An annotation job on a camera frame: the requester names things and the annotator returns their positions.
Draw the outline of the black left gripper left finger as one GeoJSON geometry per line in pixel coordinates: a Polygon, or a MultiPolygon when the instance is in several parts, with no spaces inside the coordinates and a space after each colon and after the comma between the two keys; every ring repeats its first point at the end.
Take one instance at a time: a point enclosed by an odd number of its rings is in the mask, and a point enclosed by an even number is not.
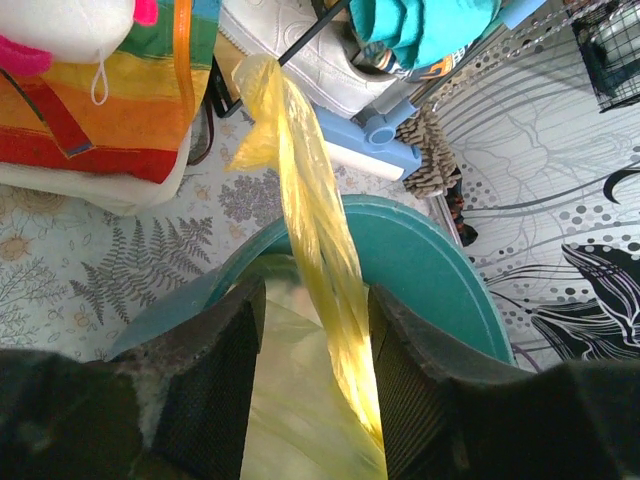
{"type": "Polygon", "coordinates": [[[5,479],[236,479],[266,286],[252,276],[109,361],[1,353],[5,479]]]}

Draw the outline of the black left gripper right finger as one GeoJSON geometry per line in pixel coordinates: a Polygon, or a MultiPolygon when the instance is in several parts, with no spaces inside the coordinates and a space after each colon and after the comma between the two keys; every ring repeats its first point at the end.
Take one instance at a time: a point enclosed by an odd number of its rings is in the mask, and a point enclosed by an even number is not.
{"type": "Polygon", "coordinates": [[[392,479],[635,479],[639,364],[567,361],[531,373],[368,293],[392,479]]]}

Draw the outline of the yellow plastic trash bag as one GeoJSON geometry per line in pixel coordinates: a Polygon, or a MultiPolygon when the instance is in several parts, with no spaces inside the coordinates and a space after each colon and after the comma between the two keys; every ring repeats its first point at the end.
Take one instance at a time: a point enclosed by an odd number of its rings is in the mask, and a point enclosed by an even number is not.
{"type": "Polygon", "coordinates": [[[266,280],[266,315],[241,475],[383,479],[368,289],[317,116],[270,56],[233,80],[254,126],[231,168],[278,173],[291,244],[248,266],[266,280]]]}

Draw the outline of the teal plastic trash bin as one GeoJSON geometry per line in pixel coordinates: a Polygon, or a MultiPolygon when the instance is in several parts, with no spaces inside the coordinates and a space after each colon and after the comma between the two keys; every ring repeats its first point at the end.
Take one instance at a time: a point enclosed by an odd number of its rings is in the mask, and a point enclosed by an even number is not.
{"type": "MultiPolygon", "coordinates": [[[[380,284],[424,320],[478,351],[515,361],[501,316],[484,282],[453,239],[408,206],[372,195],[342,198],[366,284],[380,284]]],[[[142,311],[108,357],[161,335],[215,304],[262,254],[289,254],[283,219],[246,240],[222,265],[142,311]]]]}

